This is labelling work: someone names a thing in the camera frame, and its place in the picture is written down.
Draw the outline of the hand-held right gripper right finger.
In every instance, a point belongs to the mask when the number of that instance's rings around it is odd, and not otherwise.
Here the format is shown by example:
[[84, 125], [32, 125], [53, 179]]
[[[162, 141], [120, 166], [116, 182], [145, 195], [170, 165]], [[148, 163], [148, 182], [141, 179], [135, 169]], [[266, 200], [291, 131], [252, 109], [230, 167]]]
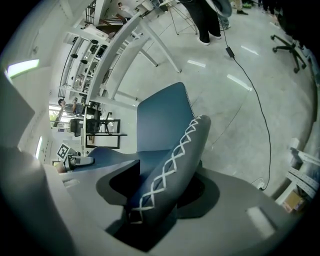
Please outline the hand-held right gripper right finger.
[[242, 179], [199, 168], [203, 195], [184, 210], [204, 216], [179, 219], [152, 249], [154, 256], [265, 256], [296, 224], [272, 198]]

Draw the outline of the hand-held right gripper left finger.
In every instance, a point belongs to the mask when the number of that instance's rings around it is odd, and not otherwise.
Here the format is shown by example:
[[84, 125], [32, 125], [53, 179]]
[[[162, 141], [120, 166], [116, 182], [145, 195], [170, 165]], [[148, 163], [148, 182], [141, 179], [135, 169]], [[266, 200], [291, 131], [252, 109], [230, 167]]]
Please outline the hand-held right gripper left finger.
[[128, 198], [138, 188], [140, 161], [62, 173], [60, 178], [82, 212], [106, 230], [121, 219]]

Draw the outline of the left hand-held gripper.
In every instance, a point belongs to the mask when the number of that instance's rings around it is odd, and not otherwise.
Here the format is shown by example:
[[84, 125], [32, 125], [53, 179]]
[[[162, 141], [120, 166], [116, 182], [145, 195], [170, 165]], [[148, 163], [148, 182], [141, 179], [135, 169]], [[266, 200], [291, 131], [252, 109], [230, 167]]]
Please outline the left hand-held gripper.
[[56, 169], [59, 173], [67, 173], [73, 170], [73, 167], [71, 167], [71, 159], [73, 157], [75, 157], [74, 164], [76, 166], [87, 166], [95, 163], [93, 157], [77, 156], [77, 152], [65, 143], [61, 144], [56, 155], [59, 159], [59, 163], [56, 165]]

